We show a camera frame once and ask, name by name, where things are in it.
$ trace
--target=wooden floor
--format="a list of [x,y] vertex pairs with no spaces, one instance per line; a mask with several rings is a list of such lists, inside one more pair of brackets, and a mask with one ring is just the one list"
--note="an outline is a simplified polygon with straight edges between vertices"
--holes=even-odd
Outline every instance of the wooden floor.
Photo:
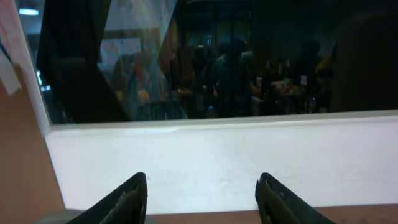
[[[398,205],[329,207],[317,208],[317,210],[330,220],[340,224],[398,223]],[[261,224],[260,216],[257,211],[155,215],[153,218],[159,224]]]

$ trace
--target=black object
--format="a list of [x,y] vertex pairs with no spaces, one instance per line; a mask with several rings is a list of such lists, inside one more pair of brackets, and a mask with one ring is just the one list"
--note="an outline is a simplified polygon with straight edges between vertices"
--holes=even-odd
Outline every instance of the black object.
[[146,176],[137,173],[67,224],[144,224],[146,207]]
[[256,185],[262,224],[332,224],[273,176],[263,173]]
[[37,68],[75,123],[129,121],[97,66],[110,4],[45,2]]

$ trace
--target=ceiling light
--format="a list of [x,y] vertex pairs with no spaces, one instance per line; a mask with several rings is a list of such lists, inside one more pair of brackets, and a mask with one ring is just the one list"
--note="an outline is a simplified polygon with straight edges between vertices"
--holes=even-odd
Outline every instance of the ceiling light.
[[39,15],[39,10],[36,10],[36,9],[19,9],[19,14],[28,15],[28,16],[37,16],[37,15]]

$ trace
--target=glass window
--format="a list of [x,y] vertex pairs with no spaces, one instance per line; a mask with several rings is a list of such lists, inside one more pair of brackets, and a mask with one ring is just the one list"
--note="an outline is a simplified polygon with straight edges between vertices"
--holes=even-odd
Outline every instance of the glass window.
[[398,109],[393,0],[20,0],[52,124]]

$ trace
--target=dark glass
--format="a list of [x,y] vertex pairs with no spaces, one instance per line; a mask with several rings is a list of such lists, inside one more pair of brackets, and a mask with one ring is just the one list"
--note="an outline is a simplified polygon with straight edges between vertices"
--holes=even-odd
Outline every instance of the dark glass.
[[53,124],[398,109],[396,1],[33,7],[21,21]]

